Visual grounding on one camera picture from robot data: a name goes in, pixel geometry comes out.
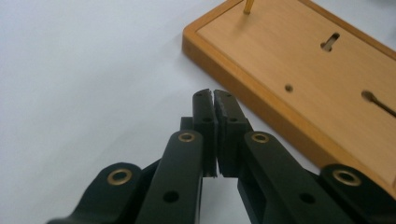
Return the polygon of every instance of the light brown wooden surface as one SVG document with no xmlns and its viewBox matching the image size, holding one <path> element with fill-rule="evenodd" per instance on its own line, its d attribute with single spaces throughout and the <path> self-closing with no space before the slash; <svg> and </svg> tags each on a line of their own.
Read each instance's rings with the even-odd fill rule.
<svg viewBox="0 0 396 224">
<path fill-rule="evenodd" d="M 244 6 L 227 1 L 186 27 L 184 52 L 318 166 L 354 166 L 395 197 L 396 118 L 361 97 L 396 109 L 394 51 L 309 1 Z"/>
</svg>

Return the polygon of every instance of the white surface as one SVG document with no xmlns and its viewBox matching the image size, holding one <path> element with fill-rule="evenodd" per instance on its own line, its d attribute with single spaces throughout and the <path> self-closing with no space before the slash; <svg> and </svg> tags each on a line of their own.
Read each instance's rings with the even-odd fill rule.
<svg viewBox="0 0 396 224">
<path fill-rule="evenodd" d="M 66 217 L 103 168 L 161 157 L 192 95 L 222 89 L 181 52 L 220 2 L 0 1 L 0 223 Z M 395 48 L 394 1 L 317 2 Z M 201 223 L 249 223 L 235 180 L 205 179 Z"/>
</svg>

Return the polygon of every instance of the wooden frame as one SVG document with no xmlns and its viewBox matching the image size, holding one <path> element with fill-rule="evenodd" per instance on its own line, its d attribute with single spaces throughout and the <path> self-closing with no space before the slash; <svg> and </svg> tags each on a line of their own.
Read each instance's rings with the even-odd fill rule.
<svg viewBox="0 0 396 224">
<path fill-rule="evenodd" d="M 353 166 L 396 197 L 396 53 L 308 0 L 229 0 L 183 51 L 317 166 Z M 332 35 L 332 51 L 320 48 Z"/>
</svg>

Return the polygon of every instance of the wooden board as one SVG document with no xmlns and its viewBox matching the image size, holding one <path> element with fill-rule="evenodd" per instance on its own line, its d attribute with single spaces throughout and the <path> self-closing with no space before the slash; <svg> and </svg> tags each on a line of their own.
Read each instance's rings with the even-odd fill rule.
<svg viewBox="0 0 396 224">
<path fill-rule="evenodd" d="M 396 197 L 396 53 L 307 0 L 229 0 L 183 51 L 316 165 L 353 166 Z M 327 51 L 321 47 L 339 35 Z"/>
</svg>

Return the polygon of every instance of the black metal linkage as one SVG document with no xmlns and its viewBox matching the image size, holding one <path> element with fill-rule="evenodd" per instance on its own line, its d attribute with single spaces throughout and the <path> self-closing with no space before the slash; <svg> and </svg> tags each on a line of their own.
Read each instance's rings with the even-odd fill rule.
<svg viewBox="0 0 396 224">
<path fill-rule="evenodd" d="M 218 120 L 209 89 L 192 96 L 192 117 L 181 118 L 180 130 L 195 130 L 204 138 L 204 177 L 217 176 Z"/>
<path fill-rule="evenodd" d="M 238 144 L 252 128 L 234 96 L 227 91 L 214 91 L 214 94 L 219 121 L 219 170 L 224 177 L 238 177 L 241 161 L 238 157 Z"/>
<path fill-rule="evenodd" d="M 249 194 L 249 189 L 240 190 L 242 197 L 247 195 L 243 198 L 247 209 L 265 204 L 263 217 L 251 217 L 252 222 L 354 223 L 272 135 L 247 133 L 242 155 L 265 197 L 265 202 L 250 203 L 249 195 L 260 194 Z"/>
<path fill-rule="evenodd" d="M 133 223 L 143 200 L 141 173 L 139 167 L 128 163 L 108 166 L 91 182 L 69 217 L 49 224 Z"/>
<path fill-rule="evenodd" d="M 172 134 L 135 223 L 197 223 L 202 160 L 203 139 L 198 132 Z"/>
<path fill-rule="evenodd" d="M 318 182 L 356 223 L 396 223 L 396 201 L 358 170 L 328 165 L 320 171 Z"/>
</svg>

